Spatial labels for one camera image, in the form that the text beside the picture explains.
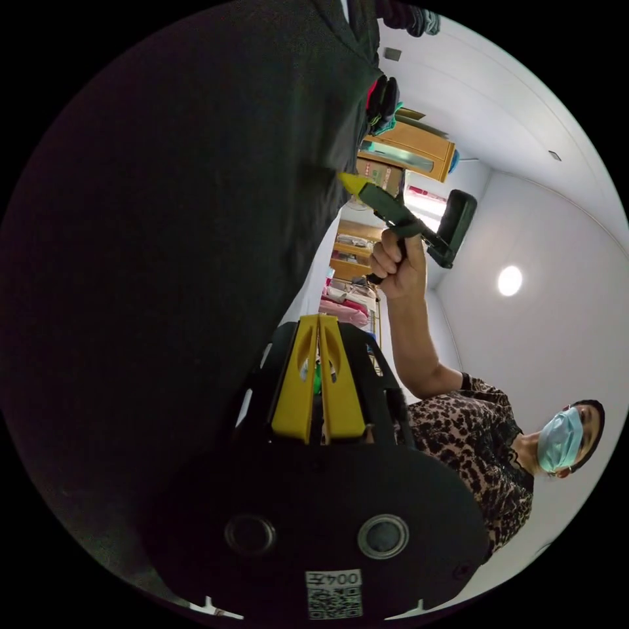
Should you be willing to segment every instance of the qr code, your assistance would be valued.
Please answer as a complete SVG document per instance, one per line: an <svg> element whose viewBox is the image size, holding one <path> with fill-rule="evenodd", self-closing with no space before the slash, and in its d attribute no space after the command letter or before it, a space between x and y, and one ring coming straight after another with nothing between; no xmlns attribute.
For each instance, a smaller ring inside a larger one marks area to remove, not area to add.
<svg viewBox="0 0 629 629"><path fill-rule="evenodd" d="M308 590L311 620L338 620L362 616L360 588Z"/></svg>

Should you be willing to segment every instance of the camera lens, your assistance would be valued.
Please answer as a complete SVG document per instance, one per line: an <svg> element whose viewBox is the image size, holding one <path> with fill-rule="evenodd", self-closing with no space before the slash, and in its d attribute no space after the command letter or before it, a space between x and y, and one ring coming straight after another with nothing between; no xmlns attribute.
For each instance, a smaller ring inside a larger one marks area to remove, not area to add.
<svg viewBox="0 0 629 629"><path fill-rule="evenodd" d="M261 516L235 516L225 527L229 547L243 557L256 557L268 552L275 543L275 529Z"/></svg>
<svg viewBox="0 0 629 629"><path fill-rule="evenodd" d="M408 544L406 522L398 516L382 514L365 522L358 532L358 547L371 559L390 559Z"/></svg>

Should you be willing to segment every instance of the yellow plastic part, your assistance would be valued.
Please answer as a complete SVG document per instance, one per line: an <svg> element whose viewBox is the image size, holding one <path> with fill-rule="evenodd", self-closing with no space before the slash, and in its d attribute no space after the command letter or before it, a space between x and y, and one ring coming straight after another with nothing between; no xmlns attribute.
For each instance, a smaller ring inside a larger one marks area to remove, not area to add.
<svg viewBox="0 0 629 629"><path fill-rule="evenodd" d="M319 317L319 355L326 440L330 443L338 439L360 438L365 432L365 421L335 316L322 314ZM336 373L336 382L332 382L330 363Z"/></svg>
<svg viewBox="0 0 629 629"><path fill-rule="evenodd" d="M369 179L365 177L360 177L358 175L350 175L348 172L340 172L338 175L341 183L345 186L345 189L356 197L360 196L362 189L368 184L371 183Z"/></svg>
<svg viewBox="0 0 629 629"><path fill-rule="evenodd" d="M302 316L271 422L276 435L303 440L305 444L310 440L312 423L317 337L318 315ZM306 359L308 370L302 379Z"/></svg>

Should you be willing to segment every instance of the blue face mask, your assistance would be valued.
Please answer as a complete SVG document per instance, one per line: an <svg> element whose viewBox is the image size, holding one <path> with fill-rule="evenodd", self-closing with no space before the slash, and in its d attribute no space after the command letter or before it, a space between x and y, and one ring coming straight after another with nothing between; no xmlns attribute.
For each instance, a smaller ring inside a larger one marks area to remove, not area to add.
<svg viewBox="0 0 629 629"><path fill-rule="evenodd" d="M583 426L578 409L557 413L542 429L537 442L537 460L547 472L574 465L581 448Z"/></svg>

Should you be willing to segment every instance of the woman's hand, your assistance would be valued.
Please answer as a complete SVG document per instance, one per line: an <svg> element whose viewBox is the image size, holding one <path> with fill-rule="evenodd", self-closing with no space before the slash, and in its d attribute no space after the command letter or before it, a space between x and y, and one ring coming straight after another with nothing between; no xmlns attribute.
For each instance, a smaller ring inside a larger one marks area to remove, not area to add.
<svg viewBox="0 0 629 629"><path fill-rule="evenodd" d="M406 239L406 259L398 267L402 252L397 236L387 229L373 248L370 258L372 271L383 278L379 288L390 301L410 295L424 296L427 266L424 243L420 236Z"/></svg>

